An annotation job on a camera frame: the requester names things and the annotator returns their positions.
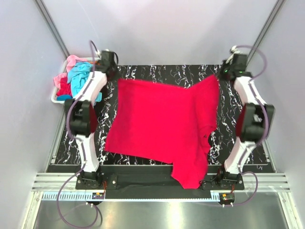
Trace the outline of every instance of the metal frame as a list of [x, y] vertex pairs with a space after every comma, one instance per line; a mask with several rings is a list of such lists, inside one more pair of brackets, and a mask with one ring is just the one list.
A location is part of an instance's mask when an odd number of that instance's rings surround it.
[[[72, 173], [38, 173], [32, 188], [30, 205], [27, 209], [26, 217], [23, 223], [23, 229], [32, 229], [35, 225], [35, 220], [39, 212], [39, 206], [44, 192], [59, 191], [63, 183], [71, 177]], [[286, 218], [289, 229], [302, 229], [302, 224], [295, 208], [295, 203], [292, 198], [290, 188], [283, 173], [261, 173], [257, 174], [259, 186], [258, 192], [276, 192], [279, 195], [280, 203], [283, 208], [284, 216]], [[255, 188], [255, 178], [252, 175], [244, 175], [245, 190], [236, 190], [236, 192], [253, 191]], [[75, 189], [76, 177], [67, 183], [63, 191], [83, 193], [84, 190]], [[158, 201], [158, 202], [215, 202], [218, 193], [223, 193], [223, 190], [216, 190], [211, 192], [212, 199], [105, 199], [104, 201]]]
[[277, 17], [278, 13], [280, 12], [280, 10], [285, 2], [286, 2], [286, 0], [277, 0], [275, 5], [273, 6], [273, 9], [271, 10], [262, 30], [258, 34], [258, 36], [253, 44], [253, 49], [251, 49], [248, 54], [248, 64], [252, 60], [252, 58], [255, 54], [255, 49], [258, 48], [260, 46], [260, 44], [262, 43], [265, 35], [267, 34], [268, 30], [270, 29], [270, 26], [272, 25], [273, 21]]
[[[36, 3], [38, 9], [42, 13], [44, 19], [46, 20], [46, 23], [48, 27], [50, 28], [54, 39], [58, 43], [59, 47], [61, 48], [63, 54], [67, 57], [69, 56], [69, 52], [61, 38], [61, 36], [58, 33], [58, 30], [56, 29], [56, 26], [49, 14], [49, 12], [46, 9], [46, 6], [43, 3], [43, 0], [34, 0]], [[268, 19], [266, 20], [260, 34], [258, 35], [255, 43], [254, 48], [257, 48], [264, 36], [266, 35], [267, 31], [269, 30], [270, 26], [272, 25], [272, 22], [275, 20], [277, 14], [279, 13], [280, 9], [282, 8], [283, 4], [285, 3], [285, 0], [278, 0], [276, 4], [274, 5]], [[249, 52], [249, 61], [253, 58], [253, 55], [255, 54], [254, 50], [251, 50]], [[52, 149], [50, 151], [50, 157], [48, 162], [54, 163], [54, 159], [57, 153], [57, 149], [59, 147], [59, 141], [61, 139], [61, 134], [64, 129], [64, 112], [62, 113], [62, 119], [59, 122], [57, 134], [55, 136]], [[264, 150], [266, 152], [267, 160], [270, 160], [271, 165], [273, 169], [276, 171], [275, 164], [272, 158], [272, 154], [270, 154], [270, 149], [268, 142], [264, 143]], [[35, 220], [37, 217], [37, 214], [39, 212], [39, 206], [43, 197], [44, 192], [48, 191], [59, 191], [60, 187], [63, 185], [63, 183], [72, 176], [72, 173], [38, 173], [32, 188], [32, 192], [30, 195], [30, 200], [28, 202], [28, 208], [26, 211], [26, 215], [24, 218], [24, 222], [22, 225], [23, 229], [32, 229], [35, 225]], [[258, 186], [258, 192], [277, 192], [280, 198], [280, 202], [283, 208], [284, 216], [286, 218], [287, 224], [289, 225], [290, 229], [302, 229], [302, 225], [298, 216], [298, 213], [295, 208], [294, 200], [292, 198], [289, 185], [287, 183], [286, 177], [283, 173], [258, 173], [258, 180], [259, 180], [259, 186]], [[252, 175], [244, 175], [244, 186], [245, 190], [240, 191], [236, 190], [236, 192], [248, 192], [253, 191], [255, 187], [255, 178]], [[69, 192], [83, 192], [83, 190], [76, 190], [75, 189], [75, 182], [76, 177], [74, 177], [70, 182], [67, 183], [63, 191], [69, 191]], [[216, 190], [211, 192], [211, 195], [217, 194], [217, 192], [224, 192], [223, 190]], [[126, 201], [122, 199], [106, 199], [105, 201]]]
[[37, 6], [37, 8], [39, 9], [40, 13], [42, 14], [43, 18], [46, 21], [47, 26], [49, 27], [55, 41], [57, 42], [58, 46], [60, 47], [62, 53], [64, 54], [64, 56], [67, 58], [68, 56], [70, 56], [70, 53], [65, 45], [65, 43], [63, 42], [53, 20], [52, 17], [50, 16], [50, 13], [48, 12], [45, 4], [43, 3], [43, 0], [33, 0]]

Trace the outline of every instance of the metal floor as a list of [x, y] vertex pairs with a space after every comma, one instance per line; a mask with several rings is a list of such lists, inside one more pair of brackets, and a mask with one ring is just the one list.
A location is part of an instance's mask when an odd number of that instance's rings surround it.
[[[237, 202], [248, 198], [236, 193]], [[81, 202], [60, 202], [63, 214]], [[219, 207], [216, 203], [187, 202], [103, 202], [102, 213], [92, 228], [100, 229], [287, 229], [277, 193], [257, 193], [254, 199], [240, 207]], [[95, 210], [82, 206], [67, 215], [66, 220], [77, 226], [87, 226], [95, 218]], [[59, 219], [55, 201], [42, 201], [36, 219], [36, 229], [70, 229]]]

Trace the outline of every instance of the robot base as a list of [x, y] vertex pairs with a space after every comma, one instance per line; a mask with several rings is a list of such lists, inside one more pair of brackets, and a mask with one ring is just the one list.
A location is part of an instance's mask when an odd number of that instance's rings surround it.
[[206, 175], [202, 183], [203, 190], [244, 190], [243, 177], [240, 174], [230, 174], [222, 165], [217, 175]]
[[101, 172], [100, 167], [96, 172], [84, 172], [82, 171], [77, 176], [77, 182], [75, 189], [81, 190], [114, 190], [116, 189], [118, 176], [115, 174], [104, 174]]

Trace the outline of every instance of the white wall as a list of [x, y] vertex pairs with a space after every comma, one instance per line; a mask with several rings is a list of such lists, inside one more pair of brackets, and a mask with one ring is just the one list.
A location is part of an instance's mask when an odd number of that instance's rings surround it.
[[[268, 142], [279, 171], [285, 172], [299, 215], [305, 225], [305, 2], [286, 1], [267, 33], [260, 49], [268, 68], [256, 81], [262, 97], [275, 106], [275, 117]], [[255, 56], [253, 73], [262, 61]]]
[[88, 40], [120, 64], [219, 64], [252, 45], [276, 0], [44, 0], [70, 53]]
[[64, 57], [34, 1], [0, 1], [0, 228], [16, 229], [55, 136], [50, 101]]

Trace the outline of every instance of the blue cloth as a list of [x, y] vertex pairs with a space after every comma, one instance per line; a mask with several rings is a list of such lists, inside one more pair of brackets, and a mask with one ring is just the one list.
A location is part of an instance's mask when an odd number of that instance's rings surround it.
[[65, 101], [66, 99], [71, 99], [72, 97], [69, 94], [63, 94], [57, 96], [57, 101]]
[[[76, 96], [78, 92], [85, 85], [88, 80], [92, 64], [88, 62], [78, 62], [75, 66], [68, 72], [67, 83], [71, 83], [72, 96]], [[98, 93], [95, 102], [100, 102], [102, 100], [102, 94]]]

